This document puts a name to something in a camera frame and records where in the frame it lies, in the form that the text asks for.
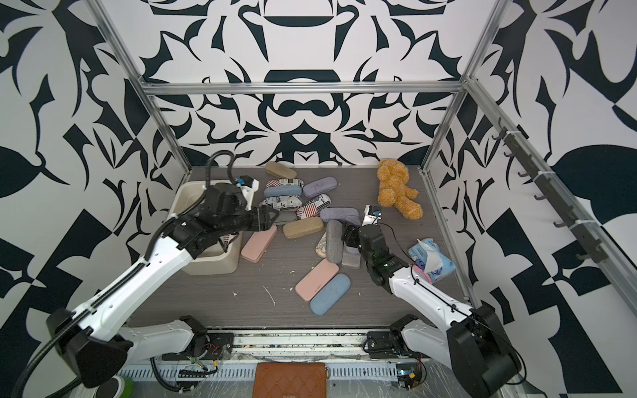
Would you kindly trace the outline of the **pink hard case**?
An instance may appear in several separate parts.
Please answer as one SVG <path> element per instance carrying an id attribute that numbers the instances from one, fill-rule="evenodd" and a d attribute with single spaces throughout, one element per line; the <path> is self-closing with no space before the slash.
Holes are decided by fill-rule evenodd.
<path id="1" fill-rule="evenodd" d="M 277 226 L 272 226 L 267 231 L 254 232 L 241 251 L 241 257 L 251 263 L 258 263 L 265 254 L 278 231 Z"/>
<path id="2" fill-rule="evenodd" d="M 339 272 L 339 266 L 323 259 L 295 286 L 295 293 L 305 302 L 310 302 Z"/>

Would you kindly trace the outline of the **cream plastic storage box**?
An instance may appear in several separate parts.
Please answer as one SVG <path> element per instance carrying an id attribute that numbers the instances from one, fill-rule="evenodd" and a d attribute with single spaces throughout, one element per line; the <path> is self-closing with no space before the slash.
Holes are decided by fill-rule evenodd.
<path id="1" fill-rule="evenodd" d="M 203 194 L 204 181 L 185 182 L 179 187 L 169 214 L 178 214 L 190 207 Z M 243 233 L 238 233 L 237 239 L 228 247 L 228 251 L 222 250 L 217 242 L 202 252 L 197 259 L 183 267 L 181 272 L 191 276 L 228 275 L 234 273 L 239 265 L 240 250 L 242 247 Z"/>

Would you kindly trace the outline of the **blue fabric case front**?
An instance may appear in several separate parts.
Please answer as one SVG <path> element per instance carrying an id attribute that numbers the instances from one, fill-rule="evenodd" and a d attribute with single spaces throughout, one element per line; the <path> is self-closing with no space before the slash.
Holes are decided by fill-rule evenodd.
<path id="1" fill-rule="evenodd" d="M 323 316 L 345 295 L 351 287 L 351 280 L 345 274 L 337 274 L 310 300 L 310 310 L 314 315 Z"/>

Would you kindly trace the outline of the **pink hard case front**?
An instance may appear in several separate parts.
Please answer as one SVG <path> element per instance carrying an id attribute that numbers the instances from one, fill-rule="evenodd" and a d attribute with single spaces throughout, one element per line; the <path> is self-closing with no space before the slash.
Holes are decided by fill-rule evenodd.
<path id="1" fill-rule="evenodd" d="M 339 272 L 339 266 L 323 259 L 295 286 L 295 293 L 305 302 L 310 302 Z"/>

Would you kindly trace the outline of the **plaid fabric glasses case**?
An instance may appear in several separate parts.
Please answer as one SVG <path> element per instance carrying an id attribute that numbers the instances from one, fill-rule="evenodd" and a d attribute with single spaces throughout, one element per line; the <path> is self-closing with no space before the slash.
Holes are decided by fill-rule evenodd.
<path id="1" fill-rule="evenodd" d="M 219 238 L 219 244 L 222 247 L 222 250 L 228 251 L 228 247 L 234 242 L 238 237 L 238 234 L 228 234 L 223 235 Z"/>

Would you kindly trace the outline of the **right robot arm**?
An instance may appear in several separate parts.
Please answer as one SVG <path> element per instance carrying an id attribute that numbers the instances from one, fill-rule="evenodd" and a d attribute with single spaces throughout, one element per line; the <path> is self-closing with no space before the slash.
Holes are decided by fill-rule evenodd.
<path id="1" fill-rule="evenodd" d="M 492 306 L 473 308 L 427 283 L 413 265 L 390 252 L 379 225 L 348 224 L 342 239 L 358 249 L 376 285 L 419 312 L 390 327 L 407 353 L 447 366 L 472 397 L 491 397 L 515 376 L 527 375 Z"/>

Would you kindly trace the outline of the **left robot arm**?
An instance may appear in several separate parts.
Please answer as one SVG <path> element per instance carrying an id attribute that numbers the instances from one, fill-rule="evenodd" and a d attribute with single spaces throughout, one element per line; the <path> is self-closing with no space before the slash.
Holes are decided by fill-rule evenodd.
<path id="1" fill-rule="evenodd" d="M 259 182 L 241 176 L 235 183 L 207 184 L 188 209 L 173 214 L 153 235 L 146 252 L 114 282 L 74 310 L 57 310 L 46 321 L 59 335 L 56 351 L 88 388 L 109 381 L 128 363 L 207 352 L 206 328 L 192 316 L 170 323 L 130 328 L 127 321 L 164 282 L 226 235 L 270 229 L 278 212 L 257 207 Z"/>

